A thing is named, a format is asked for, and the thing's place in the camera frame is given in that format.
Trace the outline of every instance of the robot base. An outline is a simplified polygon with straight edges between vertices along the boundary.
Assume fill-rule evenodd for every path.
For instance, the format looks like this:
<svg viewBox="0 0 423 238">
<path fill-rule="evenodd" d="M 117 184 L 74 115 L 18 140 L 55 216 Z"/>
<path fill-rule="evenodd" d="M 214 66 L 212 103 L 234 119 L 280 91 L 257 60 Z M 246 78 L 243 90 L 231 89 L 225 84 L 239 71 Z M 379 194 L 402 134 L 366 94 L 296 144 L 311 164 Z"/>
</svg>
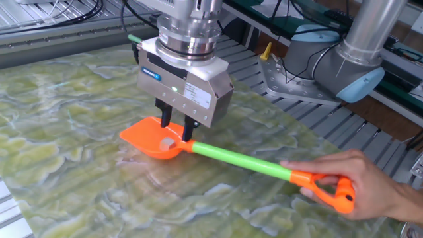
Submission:
<svg viewBox="0 0 423 238">
<path fill-rule="evenodd" d="M 296 77 L 286 83 L 285 70 L 283 67 L 276 67 L 277 62 L 273 57 L 269 57 L 267 60 L 258 58 L 258 64 L 262 69 L 261 72 L 263 72 L 262 77 L 266 85 L 266 92 L 272 96 L 328 106 L 338 106 L 341 103 L 340 99 L 320 87 L 314 80 Z M 295 77 L 288 72 L 287 74 L 288 81 Z"/>
</svg>

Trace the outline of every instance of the orange toy shovel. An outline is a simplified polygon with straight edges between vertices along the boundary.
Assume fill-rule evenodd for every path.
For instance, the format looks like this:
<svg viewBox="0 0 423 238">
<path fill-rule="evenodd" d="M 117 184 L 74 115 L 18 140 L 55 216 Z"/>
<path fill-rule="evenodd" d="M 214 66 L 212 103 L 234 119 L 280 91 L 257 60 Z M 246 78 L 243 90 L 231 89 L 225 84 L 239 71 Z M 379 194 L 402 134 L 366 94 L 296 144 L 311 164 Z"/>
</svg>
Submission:
<svg viewBox="0 0 423 238">
<path fill-rule="evenodd" d="M 206 145 L 198 141 L 190 140 L 184 142 L 182 141 L 183 126 L 170 123 L 167 127 L 162 128 L 160 123 L 161 119 L 148 117 L 124 130 L 120 137 L 146 155 L 156 159 L 171 159 L 182 151 L 197 153 L 308 188 L 321 200 L 333 206 L 338 212 L 350 213 L 354 209 L 355 191 L 352 188 L 351 180 L 347 177 L 339 176 L 335 195 L 328 194 L 315 184 L 316 180 L 322 179 L 327 175 L 293 171 L 275 163 Z"/>
</svg>

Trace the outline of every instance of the green shovel handle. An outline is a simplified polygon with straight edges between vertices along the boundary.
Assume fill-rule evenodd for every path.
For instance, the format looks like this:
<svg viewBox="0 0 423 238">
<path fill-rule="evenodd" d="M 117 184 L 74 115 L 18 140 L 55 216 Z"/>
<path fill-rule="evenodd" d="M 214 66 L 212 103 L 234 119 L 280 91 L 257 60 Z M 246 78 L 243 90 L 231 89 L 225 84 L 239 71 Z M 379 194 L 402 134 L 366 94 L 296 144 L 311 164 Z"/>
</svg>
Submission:
<svg viewBox="0 0 423 238">
<path fill-rule="evenodd" d="M 199 155 L 204 155 L 217 159 L 232 165 L 236 165 L 245 169 L 250 169 L 265 175 L 270 175 L 279 179 L 284 179 L 290 181 L 292 170 L 283 168 L 282 166 L 267 162 L 261 159 L 257 159 L 251 156 L 243 155 L 240 153 L 235 153 L 228 151 L 226 149 L 221 149 L 211 145 L 207 145 L 201 142 L 196 141 L 192 145 L 192 152 Z"/>
</svg>

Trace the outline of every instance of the marble slab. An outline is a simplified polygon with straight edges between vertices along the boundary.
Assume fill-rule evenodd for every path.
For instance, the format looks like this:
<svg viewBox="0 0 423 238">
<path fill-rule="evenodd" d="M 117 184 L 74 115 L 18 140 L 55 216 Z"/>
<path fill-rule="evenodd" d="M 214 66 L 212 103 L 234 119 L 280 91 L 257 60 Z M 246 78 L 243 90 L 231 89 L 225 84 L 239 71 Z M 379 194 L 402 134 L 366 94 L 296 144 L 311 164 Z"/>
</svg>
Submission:
<svg viewBox="0 0 423 238">
<path fill-rule="evenodd" d="M 36 237 L 398 234 L 390 219 L 348 221 L 276 178 L 187 153 L 142 154 L 119 138 L 160 116 L 137 88 L 137 71 L 128 45 L 0 71 L 0 176 Z M 339 151 L 234 84 L 228 115 L 194 139 L 275 163 Z"/>
</svg>

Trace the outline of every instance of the gray robot arm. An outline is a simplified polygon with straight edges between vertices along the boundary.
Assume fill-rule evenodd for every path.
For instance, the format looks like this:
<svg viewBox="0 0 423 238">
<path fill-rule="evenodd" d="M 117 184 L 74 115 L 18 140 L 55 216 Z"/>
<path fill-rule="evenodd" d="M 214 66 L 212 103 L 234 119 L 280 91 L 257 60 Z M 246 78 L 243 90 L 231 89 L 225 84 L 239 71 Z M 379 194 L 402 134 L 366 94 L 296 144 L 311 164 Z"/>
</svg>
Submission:
<svg viewBox="0 0 423 238">
<path fill-rule="evenodd" d="M 346 102 L 362 99 L 385 74 L 380 51 L 405 4 L 406 0 L 365 0 L 347 37 L 338 44 L 334 32 L 294 36 L 286 69 L 297 75 L 308 65 L 301 78 L 314 79 Z"/>
</svg>

